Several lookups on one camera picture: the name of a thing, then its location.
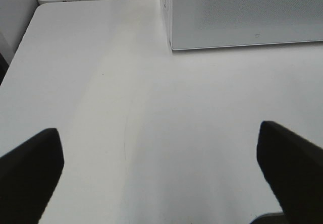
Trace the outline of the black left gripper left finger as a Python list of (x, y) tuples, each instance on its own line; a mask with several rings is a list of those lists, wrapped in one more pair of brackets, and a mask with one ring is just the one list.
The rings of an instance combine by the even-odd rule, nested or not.
[(64, 155), (47, 128), (1, 157), (1, 223), (39, 223), (59, 182)]

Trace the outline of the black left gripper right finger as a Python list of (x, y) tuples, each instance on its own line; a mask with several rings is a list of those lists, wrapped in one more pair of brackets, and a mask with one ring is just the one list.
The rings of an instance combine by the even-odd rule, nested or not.
[(322, 148), (263, 121), (256, 159), (288, 223), (322, 223)]

